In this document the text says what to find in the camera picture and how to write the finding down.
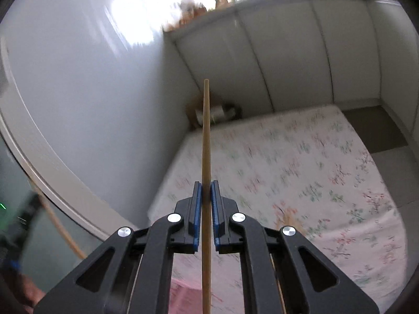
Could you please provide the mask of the left hand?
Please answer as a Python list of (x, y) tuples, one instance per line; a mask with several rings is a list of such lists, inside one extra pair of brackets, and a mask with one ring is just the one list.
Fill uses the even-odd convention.
[(28, 276), (21, 274), (21, 286), (23, 291), (23, 308), (26, 313), (32, 314), (36, 305), (46, 295)]

